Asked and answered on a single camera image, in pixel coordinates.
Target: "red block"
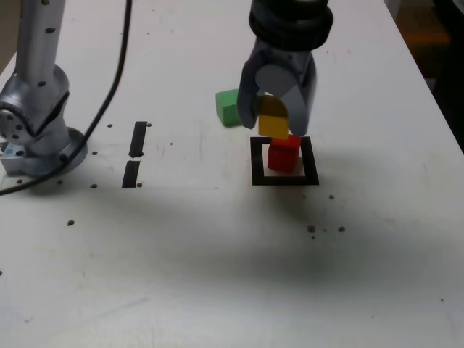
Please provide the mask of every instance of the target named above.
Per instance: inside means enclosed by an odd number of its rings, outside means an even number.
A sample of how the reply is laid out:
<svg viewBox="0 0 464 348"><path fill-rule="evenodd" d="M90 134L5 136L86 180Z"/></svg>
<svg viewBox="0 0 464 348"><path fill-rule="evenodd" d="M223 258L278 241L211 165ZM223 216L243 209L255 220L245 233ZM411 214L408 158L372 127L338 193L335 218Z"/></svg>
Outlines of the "red block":
<svg viewBox="0 0 464 348"><path fill-rule="evenodd" d="M297 168L302 139L289 136L286 140L273 139L269 146L268 168L277 172L292 173Z"/></svg>

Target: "black square marker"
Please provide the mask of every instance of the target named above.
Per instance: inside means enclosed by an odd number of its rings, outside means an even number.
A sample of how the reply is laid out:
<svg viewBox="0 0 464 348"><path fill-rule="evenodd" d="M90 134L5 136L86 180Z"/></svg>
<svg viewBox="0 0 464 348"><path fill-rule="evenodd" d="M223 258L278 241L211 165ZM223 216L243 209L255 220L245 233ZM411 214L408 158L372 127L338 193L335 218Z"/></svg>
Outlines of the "black square marker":
<svg viewBox="0 0 464 348"><path fill-rule="evenodd" d="M313 186L319 185L318 172L312 153L311 139L302 137L302 159L304 176L265 176L262 161L262 145L270 145L272 139L262 136L250 138L252 153L252 180L253 186Z"/></svg>

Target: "black tape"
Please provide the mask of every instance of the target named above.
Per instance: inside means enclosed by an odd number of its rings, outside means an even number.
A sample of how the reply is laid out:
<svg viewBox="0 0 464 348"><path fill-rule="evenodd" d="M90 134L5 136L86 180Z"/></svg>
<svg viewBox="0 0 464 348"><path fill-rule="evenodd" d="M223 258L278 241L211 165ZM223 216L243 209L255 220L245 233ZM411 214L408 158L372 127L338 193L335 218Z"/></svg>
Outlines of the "black tape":
<svg viewBox="0 0 464 348"><path fill-rule="evenodd" d="M137 186L137 176L139 168L139 161L128 161L127 165L125 165L123 189L133 189Z"/></svg>
<svg viewBox="0 0 464 348"><path fill-rule="evenodd" d="M130 143L129 156L139 158L144 155L144 142L147 122L136 122L133 128L132 142Z"/></svg>

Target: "cube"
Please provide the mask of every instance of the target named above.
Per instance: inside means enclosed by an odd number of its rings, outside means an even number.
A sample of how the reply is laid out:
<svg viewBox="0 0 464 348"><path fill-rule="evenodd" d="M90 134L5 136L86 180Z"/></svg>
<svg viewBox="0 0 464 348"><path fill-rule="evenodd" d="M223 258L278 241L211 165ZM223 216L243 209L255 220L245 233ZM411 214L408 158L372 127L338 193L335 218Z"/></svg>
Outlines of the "cube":
<svg viewBox="0 0 464 348"><path fill-rule="evenodd" d="M282 101L275 96L262 96L259 111L258 133L276 139L289 137L288 112Z"/></svg>
<svg viewBox="0 0 464 348"><path fill-rule="evenodd" d="M239 112L237 111L238 97L238 89L216 94L216 113L224 127L233 127L241 124Z"/></svg>
<svg viewBox="0 0 464 348"><path fill-rule="evenodd" d="M297 168L301 138L273 139L269 146L268 168L282 173L293 173Z"/></svg>

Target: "yellow block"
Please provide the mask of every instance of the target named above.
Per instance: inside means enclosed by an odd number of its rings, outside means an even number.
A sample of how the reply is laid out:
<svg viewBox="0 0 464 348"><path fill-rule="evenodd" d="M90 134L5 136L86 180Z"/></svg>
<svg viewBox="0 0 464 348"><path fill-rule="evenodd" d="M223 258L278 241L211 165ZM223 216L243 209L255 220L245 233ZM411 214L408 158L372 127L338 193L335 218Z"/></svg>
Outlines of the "yellow block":
<svg viewBox="0 0 464 348"><path fill-rule="evenodd" d="M275 96L262 96L258 114L258 133L276 139L289 137L289 114L282 101Z"/></svg>

